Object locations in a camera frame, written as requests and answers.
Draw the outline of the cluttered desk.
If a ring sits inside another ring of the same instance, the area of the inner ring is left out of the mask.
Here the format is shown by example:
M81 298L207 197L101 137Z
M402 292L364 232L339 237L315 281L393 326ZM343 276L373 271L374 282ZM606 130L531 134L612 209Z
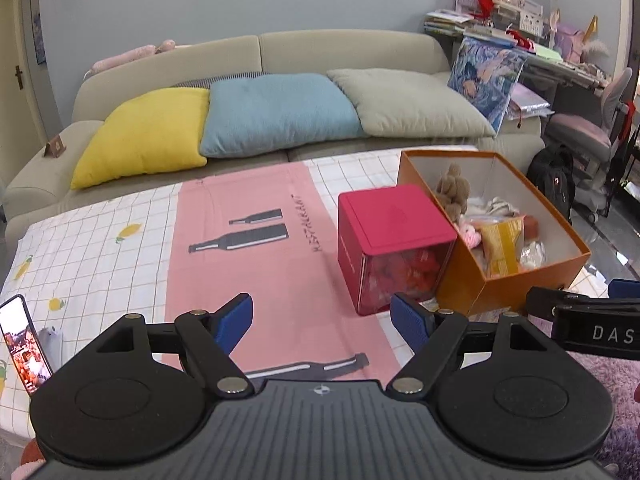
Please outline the cluttered desk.
M423 30L458 44L465 36L513 44L550 78L600 90L622 72L631 0L452 0Z

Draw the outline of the grey-green cushion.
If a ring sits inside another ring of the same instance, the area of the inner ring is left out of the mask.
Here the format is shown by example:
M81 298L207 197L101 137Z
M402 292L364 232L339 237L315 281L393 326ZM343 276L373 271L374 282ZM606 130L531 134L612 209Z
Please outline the grey-green cushion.
M326 76L356 108L364 133L377 138L494 136L483 114L438 78L408 70L330 70Z

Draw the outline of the yellow cushion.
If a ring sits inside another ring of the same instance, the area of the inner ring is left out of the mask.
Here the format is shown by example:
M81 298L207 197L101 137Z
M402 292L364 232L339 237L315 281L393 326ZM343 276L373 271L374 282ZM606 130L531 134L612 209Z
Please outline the yellow cushion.
M208 107L209 92L198 88L158 89L122 103L96 130L70 187L205 166L200 143Z

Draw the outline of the pink lidded candy box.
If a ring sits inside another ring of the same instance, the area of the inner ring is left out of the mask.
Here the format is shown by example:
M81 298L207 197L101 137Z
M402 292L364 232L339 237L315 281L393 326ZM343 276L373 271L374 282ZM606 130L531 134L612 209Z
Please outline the pink lidded candy box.
M361 316L388 309L396 292L433 298L457 238L415 184L338 196L337 261Z

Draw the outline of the pink plush on sofa back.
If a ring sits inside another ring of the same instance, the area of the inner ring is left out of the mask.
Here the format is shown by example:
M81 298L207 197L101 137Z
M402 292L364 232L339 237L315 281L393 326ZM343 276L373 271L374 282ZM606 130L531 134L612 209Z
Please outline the pink plush on sofa back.
M159 46L147 44L146 46L137 47L124 53L110 56L109 58L102 58L102 60L96 61L93 66L86 71L84 80L99 73L106 72L107 70L111 70L112 68L142 60L142 58L149 58L156 54L169 52L174 50L175 47L177 47L175 40L167 39Z

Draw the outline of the small brown phone stand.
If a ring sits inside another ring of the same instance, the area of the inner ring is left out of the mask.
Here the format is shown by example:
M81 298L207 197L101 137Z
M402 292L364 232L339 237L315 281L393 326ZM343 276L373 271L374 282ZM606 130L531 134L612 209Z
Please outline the small brown phone stand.
M66 151L66 145L59 134L51 139L44 148L43 156L59 158Z

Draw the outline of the purple fluffy rug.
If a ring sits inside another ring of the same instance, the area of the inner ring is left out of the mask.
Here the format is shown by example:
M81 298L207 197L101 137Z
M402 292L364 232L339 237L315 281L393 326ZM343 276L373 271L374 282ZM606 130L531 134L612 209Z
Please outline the purple fluffy rug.
M601 465L619 479L639 478L639 362L570 352L608 390L614 405L612 428L597 452Z

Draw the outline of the pink desk chair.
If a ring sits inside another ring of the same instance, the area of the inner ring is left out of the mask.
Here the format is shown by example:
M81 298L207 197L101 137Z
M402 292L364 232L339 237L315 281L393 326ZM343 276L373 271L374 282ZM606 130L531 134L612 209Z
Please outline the pink desk chair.
M625 68L603 90L599 125L579 115L556 113L544 130L548 148L562 148L570 156L572 169L568 178L575 185L574 203L592 223L606 216L610 208L611 192L606 177L620 147L620 138L614 136L614 124L619 112L629 110L620 98L633 73L630 67Z

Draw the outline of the blue anime print pillow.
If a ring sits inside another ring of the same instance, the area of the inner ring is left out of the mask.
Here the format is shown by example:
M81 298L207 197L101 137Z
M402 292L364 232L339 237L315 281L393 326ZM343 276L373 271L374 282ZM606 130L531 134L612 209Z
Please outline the blue anime print pillow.
M524 64L525 55L515 48L465 37L447 86L467 99L498 134Z

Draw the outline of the cellophane white gift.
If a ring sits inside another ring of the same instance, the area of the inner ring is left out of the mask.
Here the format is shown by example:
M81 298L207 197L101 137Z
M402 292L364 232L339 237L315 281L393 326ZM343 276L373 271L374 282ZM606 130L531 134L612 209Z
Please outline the cellophane white gift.
M521 250L520 268L524 271L539 269L546 264L547 256L544 244L539 240L532 240L527 243Z

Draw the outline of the beige sofa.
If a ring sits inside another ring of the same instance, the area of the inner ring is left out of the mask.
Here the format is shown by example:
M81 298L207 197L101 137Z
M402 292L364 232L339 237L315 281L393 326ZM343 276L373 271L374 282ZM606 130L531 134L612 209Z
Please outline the beige sofa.
M538 118L499 128L448 87L449 63L425 35L389 30L270 32L178 47L85 80L58 158L33 157L4 193L6 240L38 221L196 178L315 157L421 145L471 145L526 169ZM194 163L134 169L160 114L204 100Z

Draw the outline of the blue cushion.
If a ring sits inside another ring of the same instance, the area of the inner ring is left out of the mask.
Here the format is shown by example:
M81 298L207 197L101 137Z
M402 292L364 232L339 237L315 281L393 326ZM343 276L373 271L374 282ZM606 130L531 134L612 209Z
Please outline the blue cushion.
M355 107L326 76L233 78L210 86L200 154L244 158L360 136Z

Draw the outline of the brown plush toy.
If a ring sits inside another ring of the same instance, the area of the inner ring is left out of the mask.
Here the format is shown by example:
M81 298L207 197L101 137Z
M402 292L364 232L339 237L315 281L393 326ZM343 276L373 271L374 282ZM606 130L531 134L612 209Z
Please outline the brown plush toy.
M469 181L462 177L461 168L454 162L436 185L435 197L451 222L457 223L468 210L471 190Z

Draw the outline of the pink plush in box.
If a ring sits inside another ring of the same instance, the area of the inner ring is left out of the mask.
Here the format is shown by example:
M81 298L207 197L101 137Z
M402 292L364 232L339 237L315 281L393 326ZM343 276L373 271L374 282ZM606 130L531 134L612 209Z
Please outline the pink plush in box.
M482 234L477 231L476 227L472 223L466 221L460 221L458 223L458 231L465 245L469 249L475 249L482 244Z

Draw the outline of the smartphone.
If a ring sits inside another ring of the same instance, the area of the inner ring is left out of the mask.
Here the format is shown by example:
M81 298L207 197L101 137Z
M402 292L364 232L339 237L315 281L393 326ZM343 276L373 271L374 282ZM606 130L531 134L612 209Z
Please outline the smartphone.
M52 376L52 367L22 295L14 295L1 305L0 324L17 376L32 396Z

